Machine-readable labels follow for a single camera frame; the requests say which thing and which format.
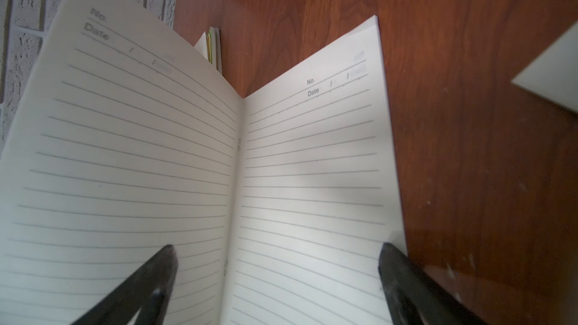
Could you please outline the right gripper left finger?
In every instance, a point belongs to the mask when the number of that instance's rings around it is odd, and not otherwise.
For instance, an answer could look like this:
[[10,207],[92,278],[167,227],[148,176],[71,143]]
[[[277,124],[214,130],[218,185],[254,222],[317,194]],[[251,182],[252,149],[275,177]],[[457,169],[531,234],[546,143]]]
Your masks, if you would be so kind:
[[174,246],[164,246],[75,324],[128,324],[132,319],[136,324],[162,324],[178,267]]

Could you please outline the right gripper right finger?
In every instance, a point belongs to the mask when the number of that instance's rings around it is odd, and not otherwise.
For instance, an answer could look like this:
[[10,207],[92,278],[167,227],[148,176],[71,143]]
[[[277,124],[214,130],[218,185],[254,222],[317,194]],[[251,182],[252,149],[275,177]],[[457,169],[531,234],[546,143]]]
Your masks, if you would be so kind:
[[378,270],[393,324],[485,323],[390,242]]

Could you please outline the yellow cover notebook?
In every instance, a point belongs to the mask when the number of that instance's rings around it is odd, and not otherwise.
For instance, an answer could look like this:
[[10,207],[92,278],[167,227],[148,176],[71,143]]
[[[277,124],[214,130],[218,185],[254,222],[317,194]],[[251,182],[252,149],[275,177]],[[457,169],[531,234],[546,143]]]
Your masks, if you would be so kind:
[[209,31],[201,35],[194,45],[194,48],[206,58],[219,73],[223,74],[221,33],[219,28],[210,27]]
[[242,98],[133,0],[63,0],[1,157],[1,322],[69,324],[162,247],[167,324],[390,324],[406,245],[377,17]]

